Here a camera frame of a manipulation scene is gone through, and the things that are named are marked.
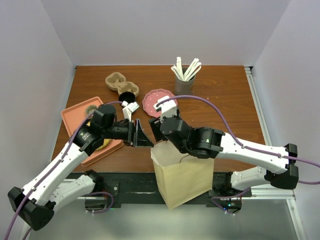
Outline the salmon pink tray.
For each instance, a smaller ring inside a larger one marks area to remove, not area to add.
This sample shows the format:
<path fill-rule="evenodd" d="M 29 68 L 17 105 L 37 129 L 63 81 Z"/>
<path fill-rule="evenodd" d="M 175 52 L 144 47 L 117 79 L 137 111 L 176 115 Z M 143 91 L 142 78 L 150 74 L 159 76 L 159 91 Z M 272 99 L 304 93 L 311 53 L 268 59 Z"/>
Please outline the salmon pink tray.
<path fill-rule="evenodd" d="M 80 125 L 80 123 L 86 118 L 85 109 L 89 105 L 102 105 L 103 101 L 98 97 L 95 96 L 93 98 L 87 99 L 83 102 L 80 102 L 76 105 L 68 107 L 61 112 L 61 117 L 66 128 L 67 134 L 69 137 L 72 136 L 74 131 Z M 109 145 L 102 149 L 92 153 L 86 160 L 81 162 L 82 167 L 87 167 L 102 158 L 105 158 L 107 155 L 119 150 L 124 145 L 122 140 L 111 140 Z"/>

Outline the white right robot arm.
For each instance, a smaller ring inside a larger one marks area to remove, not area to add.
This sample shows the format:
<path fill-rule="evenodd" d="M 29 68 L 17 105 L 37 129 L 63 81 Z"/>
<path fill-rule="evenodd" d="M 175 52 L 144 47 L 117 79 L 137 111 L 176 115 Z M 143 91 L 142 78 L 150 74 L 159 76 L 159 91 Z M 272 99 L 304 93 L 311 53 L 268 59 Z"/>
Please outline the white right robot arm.
<path fill-rule="evenodd" d="M 223 192 L 230 197 L 239 191 L 270 184 L 284 190 L 293 190 L 299 181 L 299 168 L 295 160 L 298 147 L 288 143 L 275 147 L 239 138 L 210 127 L 193 128 L 178 116 L 152 118 L 149 121 L 155 140 L 169 141 L 181 154 L 198 159 L 232 159 L 252 164 L 254 167 L 233 171 L 223 183 Z"/>

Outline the grey straw holder cup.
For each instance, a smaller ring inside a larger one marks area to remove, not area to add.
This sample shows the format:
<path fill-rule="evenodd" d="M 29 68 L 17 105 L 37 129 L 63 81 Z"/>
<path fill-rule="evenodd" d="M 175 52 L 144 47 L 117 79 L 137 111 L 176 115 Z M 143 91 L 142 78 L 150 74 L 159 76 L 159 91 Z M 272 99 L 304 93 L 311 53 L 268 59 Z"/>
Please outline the grey straw holder cup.
<path fill-rule="evenodd" d="M 182 81 L 177 75 L 175 75 L 174 94 L 176 96 L 191 95 L 193 93 L 192 87 L 194 85 L 195 79 L 196 76 L 194 76 L 189 81 Z"/>

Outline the yellow green woven coaster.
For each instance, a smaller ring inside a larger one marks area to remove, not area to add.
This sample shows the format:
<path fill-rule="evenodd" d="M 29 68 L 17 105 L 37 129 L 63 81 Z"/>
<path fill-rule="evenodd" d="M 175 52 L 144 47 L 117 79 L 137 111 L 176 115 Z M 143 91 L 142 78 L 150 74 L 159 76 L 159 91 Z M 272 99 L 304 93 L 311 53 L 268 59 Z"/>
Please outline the yellow green woven coaster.
<path fill-rule="evenodd" d="M 105 139 L 103 140 L 103 144 L 102 144 L 100 147 L 98 147 L 98 148 L 96 149 L 96 151 L 100 151 L 100 150 L 106 148 L 106 147 L 110 144 L 111 141 L 112 141 L 111 139 L 105 138 Z"/>

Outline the beige paper takeout bag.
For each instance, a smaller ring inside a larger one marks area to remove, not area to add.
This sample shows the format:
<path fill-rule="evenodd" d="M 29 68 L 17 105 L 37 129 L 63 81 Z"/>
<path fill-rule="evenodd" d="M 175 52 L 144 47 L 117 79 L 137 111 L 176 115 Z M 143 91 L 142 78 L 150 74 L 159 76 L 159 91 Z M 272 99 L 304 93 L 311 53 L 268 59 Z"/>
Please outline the beige paper takeout bag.
<path fill-rule="evenodd" d="M 213 158 L 199 159 L 180 153 L 169 141 L 157 143 L 150 149 L 150 157 L 158 190 L 172 210 L 212 189 Z"/>

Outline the white paper straw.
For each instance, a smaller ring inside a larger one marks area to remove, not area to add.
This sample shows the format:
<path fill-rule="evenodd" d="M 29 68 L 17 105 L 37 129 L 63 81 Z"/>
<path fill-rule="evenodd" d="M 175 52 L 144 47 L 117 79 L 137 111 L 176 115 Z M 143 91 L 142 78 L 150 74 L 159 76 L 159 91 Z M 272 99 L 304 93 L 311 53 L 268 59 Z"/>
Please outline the white paper straw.
<path fill-rule="evenodd" d="M 184 81 L 184 75 L 182 73 L 180 73 L 180 71 L 178 70 L 178 68 L 175 65 L 173 65 L 170 69 L 174 72 L 175 76 L 180 81 Z"/>
<path fill-rule="evenodd" d="M 201 69 L 202 63 L 198 58 L 194 58 L 192 63 L 183 74 L 183 81 L 187 82 Z"/>
<path fill-rule="evenodd" d="M 183 69 L 182 69 L 182 59 L 179 56 L 176 58 L 176 68 L 177 68 L 177 72 L 179 74 L 180 80 L 184 81 L 185 78 L 184 78 L 184 73 L 183 73 Z"/>

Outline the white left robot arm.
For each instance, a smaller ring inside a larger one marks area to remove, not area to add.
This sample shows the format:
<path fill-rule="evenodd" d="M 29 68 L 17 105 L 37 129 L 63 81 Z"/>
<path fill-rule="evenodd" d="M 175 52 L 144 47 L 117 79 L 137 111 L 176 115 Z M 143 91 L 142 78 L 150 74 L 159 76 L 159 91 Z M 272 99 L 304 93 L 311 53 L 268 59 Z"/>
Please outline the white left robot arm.
<path fill-rule="evenodd" d="M 60 187 L 73 169 L 101 147 L 105 139 L 122 140 L 129 147 L 151 148 L 154 145 L 143 132 L 139 119 L 117 121 L 113 105 L 100 105 L 85 118 L 62 151 L 37 177 L 22 188 L 13 187 L 8 192 L 14 217 L 20 217 L 32 230 L 38 231 L 59 209 L 78 197 L 106 195 L 104 178 L 94 170 L 88 170 Z"/>

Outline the stack of black cups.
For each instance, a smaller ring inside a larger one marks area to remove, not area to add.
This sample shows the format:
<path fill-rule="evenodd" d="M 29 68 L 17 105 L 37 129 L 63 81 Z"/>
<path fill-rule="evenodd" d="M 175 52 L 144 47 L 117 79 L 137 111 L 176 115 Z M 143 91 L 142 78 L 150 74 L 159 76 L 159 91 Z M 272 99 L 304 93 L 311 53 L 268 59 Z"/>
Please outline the stack of black cups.
<path fill-rule="evenodd" d="M 119 95 L 118 100 L 120 102 L 127 102 L 129 104 L 136 101 L 136 96 L 133 92 L 125 91 Z"/>

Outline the pink polka dot plate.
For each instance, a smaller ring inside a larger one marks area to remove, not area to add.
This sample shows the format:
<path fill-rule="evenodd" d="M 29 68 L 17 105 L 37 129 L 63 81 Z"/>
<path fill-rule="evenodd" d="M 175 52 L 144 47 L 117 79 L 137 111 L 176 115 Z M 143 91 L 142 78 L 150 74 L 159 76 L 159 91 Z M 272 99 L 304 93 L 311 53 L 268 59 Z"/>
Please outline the pink polka dot plate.
<path fill-rule="evenodd" d="M 160 111 L 156 111 L 155 105 L 158 103 L 159 99 L 168 96 L 174 97 L 175 95 L 169 91 L 162 88 L 151 90 L 147 93 L 142 100 L 143 110 L 151 117 L 158 118 L 161 115 Z"/>

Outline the small grey woven coaster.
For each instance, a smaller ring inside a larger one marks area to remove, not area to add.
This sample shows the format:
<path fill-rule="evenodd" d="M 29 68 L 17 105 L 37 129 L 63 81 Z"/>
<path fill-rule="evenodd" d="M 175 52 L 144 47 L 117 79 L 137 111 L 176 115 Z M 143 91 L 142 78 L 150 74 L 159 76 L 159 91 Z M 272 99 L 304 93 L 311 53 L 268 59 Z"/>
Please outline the small grey woven coaster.
<path fill-rule="evenodd" d="M 86 116 L 89 116 L 91 115 L 95 110 L 97 110 L 98 107 L 96 105 L 89 105 L 86 107 L 85 109 L 85 115 Z"/>

